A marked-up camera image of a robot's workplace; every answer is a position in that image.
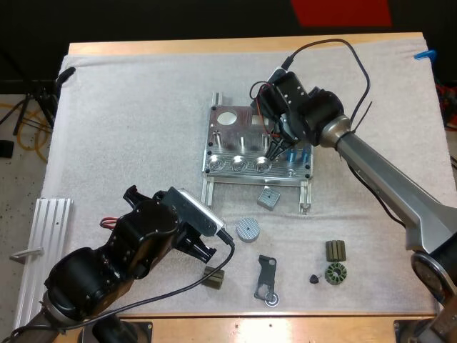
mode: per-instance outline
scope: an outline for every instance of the table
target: table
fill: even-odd
[[[69,54],[137,55],[188,52],[284,51],[319,39],[343,38],[352,44],[422,37],[420,33],[354,34],[338,36],[294,36],[254,39],[207,39],[187,41],[126,41],[74,43]],[[170,315],[147,317],[154,323],[154,342],[394,342],[395,319],[422,319],[428,316],[385,314],[375,317],[308,317],[301,313],[242,313],[238,315]],[[75,342],[77,332],[59,337],[57,342]]]

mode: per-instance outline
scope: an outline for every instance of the black floor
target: black floor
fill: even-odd
[[[74,41],[202,39],[422,31],[438,51],[434,69],[457,80],[457,1],[389,0],[391,28],[304,28],[289,0],[3,0],[0,47],[32,79],[53,80]],[[0,93],[23,90],[0,59]]]

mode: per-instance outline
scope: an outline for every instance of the red panel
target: red panel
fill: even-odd
[[[302,26],[392,26],[387,0],[291,0]]]

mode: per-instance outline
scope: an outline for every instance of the green gear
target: green gear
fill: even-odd
[[[345,266],[339,262],[330,264],[326,270],[326,280],[332,285],[340,284],[347,276],[348,271]]]

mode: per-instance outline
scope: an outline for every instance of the white towel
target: white towel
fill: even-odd
[[[430,61],[423,39],[355,46],[371,77],[373,106],[358,134],[434,197],[457,205],[446,138]],[[152,196],[170,186],[201,193],[201,165],[211,92],[226,104],[249,104],[249,87],[268,78],[287,53],[181,54],[155,56],[67,56],[62,69],[76,67],[64,84],[42,195],[71,197],[74,213],[65,247],[97,248],[109,237],[98,223],[130,209],[122,199],[136,184]],[[291,70],[306,89],[333,91],[350,114],[365,88],[363,75],[346,47],[309,49]],[[277,188],[273,212],[256,203],[262,187],[215,187],[214,211],[235,237],[236,253],[224,268],[221,290],[197,287],[132,310],[152,312],[302,311],[431,313],[433,302],[411,270],[404,229],[392,222],[373,196],[351,175],[332,149],[316,149],[313,205],[298,215],[297,188]],[[241,242],[235,225],[253,217],[261,227],[252,244]],[[328,266],[325,241],[346,242],[346,281],[331,286],[312,274]],[[228,253],[219,239],[209,265]],[[275,290],[279,305],[255,299],[264,254],[278,261]],[[204,264],[173,251],[114,307],[163,294],[200,278]]]

